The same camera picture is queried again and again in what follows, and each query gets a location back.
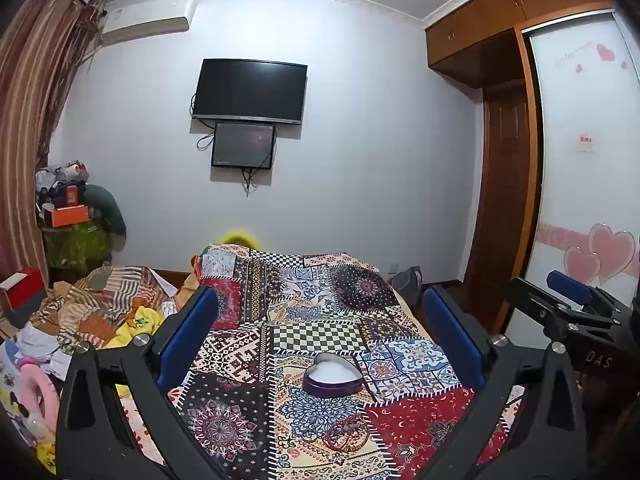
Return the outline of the purple heart-shaped jewelry box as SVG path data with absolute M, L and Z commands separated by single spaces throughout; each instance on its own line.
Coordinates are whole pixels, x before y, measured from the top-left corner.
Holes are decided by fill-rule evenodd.
M 314 362 L 305 370 L 302 385 L 306 393 L 321 399 L 352 396 L 362 387 L 360 370 L 342 356 L 328 352 L 314 357 Z

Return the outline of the pink plush toy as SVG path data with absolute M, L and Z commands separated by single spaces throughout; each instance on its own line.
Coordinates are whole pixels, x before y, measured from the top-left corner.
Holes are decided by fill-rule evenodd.
M 60 397 L 48 375 L 36 364 L 26 363 L 20 368 L 18 402 L 28 411 L 28 417 L 40 422 L 51 434 L 58 423 Z

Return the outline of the yellow garment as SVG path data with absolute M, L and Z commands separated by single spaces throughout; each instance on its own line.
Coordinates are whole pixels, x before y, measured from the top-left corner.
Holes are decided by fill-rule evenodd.
M 138 307 L 116 330 L 115 336 L 104 346 L 105 349 L 122 348 L 137 335 L 153 335 L 164 322 L 164 315 L 148 307 Z

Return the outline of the striped patterned blanket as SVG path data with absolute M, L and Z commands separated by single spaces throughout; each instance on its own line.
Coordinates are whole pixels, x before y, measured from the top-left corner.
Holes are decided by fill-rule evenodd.
M 55 283 L 30 322 L 55 336 L 65 350 L 84 340 L 101 348 L 140 307 L 159 311 L 169 300 L 166 288 L 146 266 L 104 264 L 75 284 Z

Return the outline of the grey backpack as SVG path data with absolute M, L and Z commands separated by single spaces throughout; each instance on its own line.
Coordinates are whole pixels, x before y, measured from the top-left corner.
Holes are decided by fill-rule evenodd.
M 398 292 L 409 307 L 414 306 L 420 301 L 422 294 L 422 272 L 420 266 L 412 266 L 395 274 L 390 279 L 390 286 Z

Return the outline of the red box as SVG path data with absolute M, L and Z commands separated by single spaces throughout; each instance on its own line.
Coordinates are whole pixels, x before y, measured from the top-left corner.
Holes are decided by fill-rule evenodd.
M 12 312 L 35 302 L 37 306 L 46 296 L 42 274 L 38 268 L 21 269 L 1 282 L 1 307 Z

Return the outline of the white sliding wardrobe door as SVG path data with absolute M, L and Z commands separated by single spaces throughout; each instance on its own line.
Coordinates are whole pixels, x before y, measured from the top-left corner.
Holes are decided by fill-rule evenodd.
M 524 32 L 541 128 L 541 187 L 526 280 L 552 271 L 630 304 L 639 277 L 639 46 L 620 14 Z

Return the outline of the orange box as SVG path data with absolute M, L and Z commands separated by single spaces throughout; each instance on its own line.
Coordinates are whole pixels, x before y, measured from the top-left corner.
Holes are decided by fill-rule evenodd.
M 85 205 L 54 208 L 44 211 L 44 223 L 48 228 L 62 228 L 90 220 L 89 208 Z

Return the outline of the colourful patchwork bedspread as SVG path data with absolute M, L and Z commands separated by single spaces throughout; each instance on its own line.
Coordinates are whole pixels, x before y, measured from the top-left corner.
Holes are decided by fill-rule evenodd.
M 216 294 L 168 398 L 229 479 L 412 479 L 473 401 L 400 293 L 350 255 L 213 244 L 176 294 L 142 276 L 118 298 L 114 344 L 156 334 L 198 286 Z

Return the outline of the wooden overhead cabinet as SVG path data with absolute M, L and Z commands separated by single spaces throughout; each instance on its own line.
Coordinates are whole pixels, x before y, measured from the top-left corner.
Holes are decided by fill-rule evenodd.
M 472 89 L 522 79 L 518 27 L 609 6 L 610 0 L 471 0 L 427 27 L 427 65 Z

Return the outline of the yellow round object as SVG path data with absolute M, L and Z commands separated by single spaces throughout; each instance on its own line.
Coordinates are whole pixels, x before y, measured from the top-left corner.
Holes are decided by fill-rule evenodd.
M 218 240 L 218 243 L 239 245 L 248 249 L 262 250 L 262 245 L 259 244 L 257 238 L 250 234 L 250 232 L 243 230 L 230 230 Z

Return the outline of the striped brown curtain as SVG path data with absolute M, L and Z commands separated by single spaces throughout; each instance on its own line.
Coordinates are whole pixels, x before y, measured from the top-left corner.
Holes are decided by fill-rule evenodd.
M 47 165 L 81 60 L 99 35 L 101 0 L 26 0 L 1 38 L 1 276 L 47 272 L 36 172 Z

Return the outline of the small black wall monitor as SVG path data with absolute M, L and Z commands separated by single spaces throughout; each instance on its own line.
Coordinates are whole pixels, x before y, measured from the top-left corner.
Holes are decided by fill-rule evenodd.
M 212 148 L 212 166 L 269 170 L 276 128 L 273 125 L 218 122 Z

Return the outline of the large black wall television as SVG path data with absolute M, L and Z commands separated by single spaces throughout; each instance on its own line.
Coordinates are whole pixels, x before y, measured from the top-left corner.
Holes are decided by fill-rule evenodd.
M 295 63 L 206 58 L 192 116 L 297 125 L 303 118 L 307 70 Z

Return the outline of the white wall air conditioner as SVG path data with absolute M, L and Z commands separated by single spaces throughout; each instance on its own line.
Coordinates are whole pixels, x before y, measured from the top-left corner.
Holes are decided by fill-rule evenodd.
M 196 0 L 146 0 L 121 6 L 107 12 L 102 44 L 187 32 L 195 9 Z

